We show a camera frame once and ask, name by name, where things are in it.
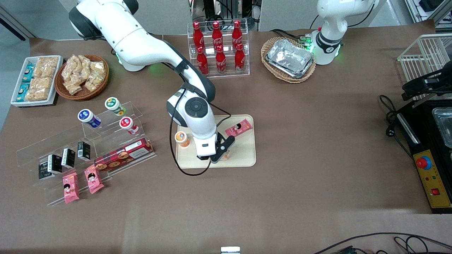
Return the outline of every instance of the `wooden tray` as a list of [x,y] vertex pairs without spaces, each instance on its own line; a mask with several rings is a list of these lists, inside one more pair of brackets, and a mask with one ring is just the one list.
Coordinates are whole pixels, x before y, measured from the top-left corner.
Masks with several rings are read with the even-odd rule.
[[269,39],[266,43],[264,43],[264,45],[262,46],[262,49],[260,50],[261,60],[262,60],[262,63],[264,64],[265,68],[267,68],[273,75],[275,75],[275,77],[277,77],[280,80],[283,80],[285,82],[291,83],[291,84],[297,84],[297,83],[301,83],[301,82],[307,80],[309,78],[309,76],[311,76],[315,70],[315,59],[314,59],[314,62],[309,67],[309,69],[306,71],[306,73],[300,79],[291,77],[289,74],[274,67],[273,65],[269,64],[265,60],[265,55],[270,51],[270,49],[272,49],[275,42],[277,40],[282,40],[282,39],[287,39],[290,42],[292,42],[295,46],[302,47],[301,44],[299,44],[298,42],[296,42],[292,39],[289,39],[289,38],[275,37],[275,38]]
[[56,92],[63,98],[66,98],[68,100],[89,100],[94,98],[95,96],[99,95],[102,90],[106,87],[107,83],[108,83],[108,75],[109,75],[109,70],[108,70],[108,64],[107,62],[99,57],[99,56],[95,56],[95,55],[85,55],[86,58],[90,59],[91,62],[103,62],[104,63],[104,67],[105,67],[105,78],[104,81],[100,84],[100,86],[98,88],[96,88],[96,90],[90,92],[86,87],[85,87],[85,83],[83,82],[81,87],[82,90],[78,93],[76,93],[75,95],[70,95],[69,92],[67,91],[66,87],[64,87],[63,83],[63,76],[61,76],[61,73],[63,72],[64,67],[66,66],[66,63],[64,63],[61,68],[58,70],[56,77],[55,77],[55,90]]

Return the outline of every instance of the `red button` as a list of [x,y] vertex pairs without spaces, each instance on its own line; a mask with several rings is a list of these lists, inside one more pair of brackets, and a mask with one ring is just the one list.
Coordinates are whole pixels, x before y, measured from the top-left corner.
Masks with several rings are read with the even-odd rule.
[[418,165],[418,167],[420,167],[422,169],[425,169],[426,167],[428,167],[428,162],[424,158],[417,159],[416,164]]

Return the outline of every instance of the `packaged snack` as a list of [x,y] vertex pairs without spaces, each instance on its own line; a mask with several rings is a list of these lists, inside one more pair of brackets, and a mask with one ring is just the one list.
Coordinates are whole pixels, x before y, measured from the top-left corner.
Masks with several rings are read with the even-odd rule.
[[17,98],[16,98],[17,102],[25,101],[25,95],[27,94],[29,87],[30,87],[29,83],[24,83],[24,84],[20,85],[19,92],[17,93]]
[[52,85],[51,78],[33,78],[30,87],[25,95],[27,101],[46,100],[49,96],[50,87]]
[[134,124],[132,118],[130,118],[130,117],[121,118],[121,120],[119,121],[119,126],[123,130],[128,131],[132,135],[137,134],[138,131],[140,130],[138,125]]
[[126,109],[121,105],[119,100],[115,97],[110,97],[110,98],[106,99],[105,107],[108,110],[113,111],[113,113],[119,117],[123,116],[126,113]]
[[40,57],[33,71],[33,77],[53,77],[57,68],[58,57]]
[[81,122],[89,124],[92,128],[100,126],[100,118],[94,115],[93,112],[87,108],[80,110],[77,117]]
[[108,153],[94,160],[96,169],[107,171],[125,165],[136,158],[153,151],[151,143],[142,138],[121,149]]
[[97,73],[96,71],[92,71],[87,81],[85,82],[85,87],[92,92],[100,86],[103,80],[104,77],[102,77],[101,74]]
[[63,149],[63,158],[61,160],[61,166],[73,169],[75,164],[75,152],[69,148]]
[[63,189],[64,201],[66,202],[66,204],[80,199],[77,173],[72,173],[63,177]]
[[47,172],[47,164],[48,164],[47,161],[42,162],[41,164],[39,164],[39,167],[38,167],[38,178],[39,178],[39,180],[45,180],[45,179],[49,179],[49,178],[55,176],[55,174]]
[[52,154],[47,157],[47,172],[54,174],[61,174],[63,172],[60,156]]
[[91,160],[91,146],[83,141],[77,144],[77,158],[89,161]]
[[31,78],[33,78],[33,70],[34,64],[29,63],[25,68],[24,77],[22,78],[22,82],[30,83]]
[[104,185],[100,182],[99,172],[94,165],[91,165],[85,169],[85,177],[88,182],[89,192],[91,192],[91,194],[104,187]]
[[252,128],[253,127],[248,122],[248,120],[244,119],[240,123],[232,126],[229,129],[226,129],[225,132],[226,132],[227,136],[238,136],[238,135],[240,135],[240,134],[244,133],[245,131],[250,130]]
[[91,70],[89,69],[89,64],[91,63],[91,61],[83,55],[79,55],[79,59],[82,64],[80,76],[85,82],[88,79],[89,75],[91,74]]
[[101,77],[105,77],[105,66],[103,62],[91,62],[89,68],[91,72],[97,72]]
[[188,145],[190,145],[190,140],[188,139],[185,132],[176,132],[174,139],[176,140],[176,143],[178,143],[182,148],[187,148]]

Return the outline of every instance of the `white label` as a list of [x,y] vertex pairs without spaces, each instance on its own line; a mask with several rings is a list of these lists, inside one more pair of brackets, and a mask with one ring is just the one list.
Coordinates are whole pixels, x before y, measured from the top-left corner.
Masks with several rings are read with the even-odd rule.
[[126,152],[132,150],[135,147],[139,147],[141,146],[141,140],[138,141],[137,143],[133,143],[130,146],[126,146]]
[[149,153],[149,151],[146,150],[146,148],[142,147],[142,148],[140,148],[140,149],[138,149],[138,150],[136,150],[134,152],[131,152],[129,155],[130,155],[130,157],[136,159],[136,158],[138,158],[140,156],[143,156],[143,155],[145,155],[147,153]]

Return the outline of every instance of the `acrylic bottle rack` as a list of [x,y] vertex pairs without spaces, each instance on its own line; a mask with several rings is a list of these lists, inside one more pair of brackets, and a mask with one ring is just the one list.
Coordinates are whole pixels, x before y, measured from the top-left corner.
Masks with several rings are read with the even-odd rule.
[[[88,124],[80,124],[17,151],[17,162],[19,167],[30,171],[33,186],[44,189],[47,205],[54,206],[64,201],[62,178],[74,172],[77,173],[78,177],[80,198],[89,198],[93,196],[91,194],[86,194],[88,183],[84,170],[94,163],[95,158],[101,157],[142,138],[146,138],[146,140],[150,141],[149,137],[144,134],[143,126],[139,119],[143,114],[132,102],[124,103],[122,106],[126,109],[124,116],[132,118],[134,123],[139,127],[139,132],[136,135],[131,135],[129,132],[123,130],[119,126],[119,121],[122,117],[116,116],[112,111],[107,110],[100,114],[95,113],[95,115],[101,119],[101,125],[97,128],[92,128]],[[55,154],[61,156],[64,148],[77,151],[77,144],[80,141],[91,146],[92,160],[83,161],[76,158],[73,169],[66,169],[63,167],[62,174],[56,174],[54,177],[45,180],[40,180],[38,178],[38,165],[47,161],[48,155]],[[108,181],[115,174],[155,156],[155,152],[151,152],[123,166],[119,166],[117,169],[99,171],[99,177],[102,179],[102,182]]]
[[[207,65],[209,66],[208,78],[215,77],[225,77],[225,76],[239,76],[239,75],[249,75],[250,74],[250,51],[249,51],[249,40],[248,40],[248,23],[246,19],[239,19],[241,22],[242,31],[242,44],[243,53],[245,53],[245,71],[243,73],[237,73],[235,71],[235,53],[232,51],[232,32],[234,31],[234,20],[219,20],[220,30],[223,35],[223,51],[226,56],[226,73],[224,75],[219,75],[217,72],[217,64],[215,60],[215,52],[213,49],[212,42],[212,32],[213,32],[213,21],[199,22],[199,29],[204,35],[204,45],[206,46],[204,53],[207,57]],[[188,23],[188,52],[190,53],[190,62],[194,66],[198,66],[196,57],[198,53],[196,52],[196,47],[193,42],[193,23]]]

